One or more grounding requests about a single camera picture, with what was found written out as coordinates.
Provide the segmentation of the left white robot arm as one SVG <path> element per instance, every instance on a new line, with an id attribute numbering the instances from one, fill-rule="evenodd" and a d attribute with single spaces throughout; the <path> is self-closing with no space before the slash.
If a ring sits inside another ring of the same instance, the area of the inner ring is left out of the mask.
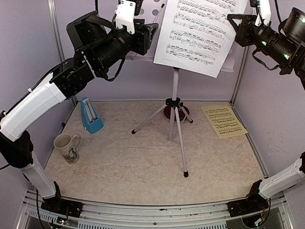
<path id="1" fill-rule="evenodd" d="M 9 165 L 19 168 L 40 192 L 44 202 L 62 212 L 67 202 L 59 186 L 50 181 L 34 158 L 28 127 L 54 106 L 82 91 L 96 77 L 123 64 L 129 52 L 145 55 L 158 30 L 157 23 L 132 19 L 130 25 L 87 13 L 67 25 L 74 56 L 49 70 L 10 110 L 0 115 L 0 152 Z"/>

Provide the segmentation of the front aluminium rail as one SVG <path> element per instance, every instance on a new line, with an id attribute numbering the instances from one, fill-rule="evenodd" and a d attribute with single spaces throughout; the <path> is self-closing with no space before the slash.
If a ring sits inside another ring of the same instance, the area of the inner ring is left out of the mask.
<path id="1" fill-rule="evenodd" d="M 294 229 L 291 211 L 283 194 L 275 195 L 270 208 L 233 216 L 228 201 L 203 204 L 141 206 L 103 203 L 76 198 L 82 203 L 76 217 L 41 209 L 42 199 L 28 190 L 13 225 L 15 229 L 229 229 L 246 228 L 246 221 L 262 215 L 256 229 Z"/>

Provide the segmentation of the blue metronome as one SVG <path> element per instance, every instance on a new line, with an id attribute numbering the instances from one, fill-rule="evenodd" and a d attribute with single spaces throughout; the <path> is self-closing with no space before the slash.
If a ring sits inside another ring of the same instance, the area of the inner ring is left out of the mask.
<path id="1" fill-rule="evenodd" d="M 103 122 L 88 97 L 81 99 L 81 119 L 84 129 L 95 134 L 103 128 Z"/>

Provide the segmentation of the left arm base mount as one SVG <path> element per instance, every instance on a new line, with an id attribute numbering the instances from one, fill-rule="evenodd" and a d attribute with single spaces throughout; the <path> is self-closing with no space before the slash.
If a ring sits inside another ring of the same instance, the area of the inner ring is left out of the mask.
<path id="1" fill-rule="evenodd" d="M 80 217 L 82 207 L 81 202 L 58 198 L 44 199 L 41 204 L 43 210 L 75 218 Z"/>

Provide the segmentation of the yellowed sheet music page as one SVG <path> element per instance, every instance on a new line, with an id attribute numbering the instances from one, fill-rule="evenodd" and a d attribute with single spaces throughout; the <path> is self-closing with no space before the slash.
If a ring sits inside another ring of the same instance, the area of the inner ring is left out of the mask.
<path id="1" fill-rule="evenodd" d="M 203 114 L 220 139 L 248 133 L 228 104 L 201 107 Z"/>

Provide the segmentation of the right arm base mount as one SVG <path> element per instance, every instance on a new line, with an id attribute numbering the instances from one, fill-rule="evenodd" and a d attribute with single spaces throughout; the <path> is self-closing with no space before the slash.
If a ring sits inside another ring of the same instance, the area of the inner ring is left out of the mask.
<path id="1" fill-rule="evenodd" d="M 255 199 L 241 199 L 227 203 L 230 217 L 237 217 L 269 208 L 268 201 Z"/>

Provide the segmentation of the silver tripod stand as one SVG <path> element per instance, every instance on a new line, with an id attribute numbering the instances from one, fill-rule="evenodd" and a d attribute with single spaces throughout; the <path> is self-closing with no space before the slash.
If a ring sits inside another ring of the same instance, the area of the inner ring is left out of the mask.
<path id="1" fill-rule="evenodd" d="M 190 123 L 193 123 L 193 119 L 187 113 L 183 102 L 181 99 L 177 97 L 178 91 L 178 81 L 179 81 L 179 68 L 173 68 L 173 89 L 172 89 L 172 96 L 165 100 L 164 105 L 162 105 L 157 111 L 155 111 L 150 117 L 145 119 L 142 123 L 140 123 L 136 128 L 132 130 L 132 134 L 134 135 L 138 132 L 142 127 L 144 127 L 148 122 L 153 122 L 159 129 L 163 130 L 162 127 L 158 126 L 154 121 L 153 118 L 159 114 L 161 111 L 164 111 L 167 107 L 169 107 L 169 116 L 170 116 L 170 124 L 169 124 L 169 131 L 165 131 L 168 135 L 168 140 L 173 140 L 174 138 L 174 124 L 177 125 L 177 132 L 179 141 L 178 144 L 181 148 L 181 155 L 182 155 L 182 163 L 183 163 L 183 176 L 187 178 L 189 176 L 189 172 L 187 169 L 186 163 L 186 156 L 184 150 L 184 143 L 183 143 L 183 135 L 182 135 L 182 122 L 187 119 Z"/>

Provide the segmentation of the cream dragon mug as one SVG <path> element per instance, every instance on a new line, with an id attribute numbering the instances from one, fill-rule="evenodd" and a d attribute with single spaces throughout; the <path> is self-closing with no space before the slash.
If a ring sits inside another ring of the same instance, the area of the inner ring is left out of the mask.
<path id="1" fill-rule="evenodd" d="M 81 136 L 79 134 L 70 135 L 68 133 L 62 133 L 54 139 L 53 144 L 68 164 L 78 162 L 80 158 L 79 148 L 81 145 Z"/>

